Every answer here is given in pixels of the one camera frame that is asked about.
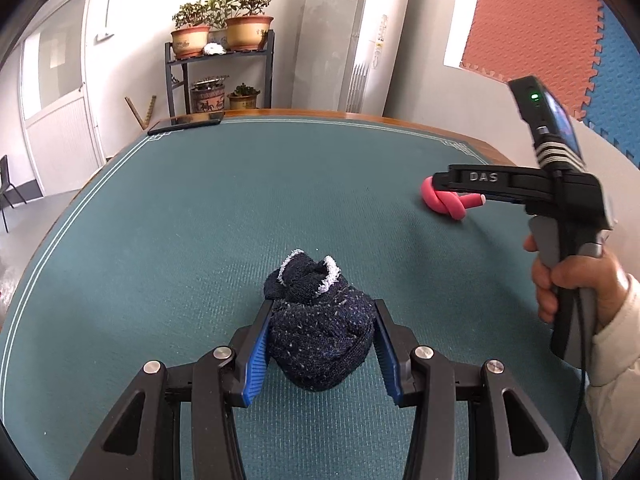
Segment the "cream right sleeve forearm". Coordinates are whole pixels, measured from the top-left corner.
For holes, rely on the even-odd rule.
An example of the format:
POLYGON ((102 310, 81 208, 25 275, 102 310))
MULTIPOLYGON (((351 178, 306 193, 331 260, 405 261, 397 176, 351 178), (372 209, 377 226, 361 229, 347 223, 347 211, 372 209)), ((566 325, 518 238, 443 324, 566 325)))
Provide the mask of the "cream right sleeve forearm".
POLYGON ((639 283, 628 281, 620 310, 592 338, 587 408, 605 479, 614 478, 639 440, 639 283))

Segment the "person's right hand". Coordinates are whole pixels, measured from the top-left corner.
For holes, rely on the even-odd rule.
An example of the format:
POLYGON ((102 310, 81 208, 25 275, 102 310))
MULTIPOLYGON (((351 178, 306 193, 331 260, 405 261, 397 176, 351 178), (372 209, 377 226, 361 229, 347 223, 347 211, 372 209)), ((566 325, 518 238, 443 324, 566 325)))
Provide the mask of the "person's right hand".
POLYGON ((632 277, 624 270, 612 250, 603 247, 599 258, 570 256, 549 268, 542 263, 540 249, 529 235, 524 242, 526 252, 536 258, 530 270, 535 285, 538 316, 551 324, 559 312, 560 289, 593 289, 597 296, 597 326, 603 330, 632 298, 632 277))

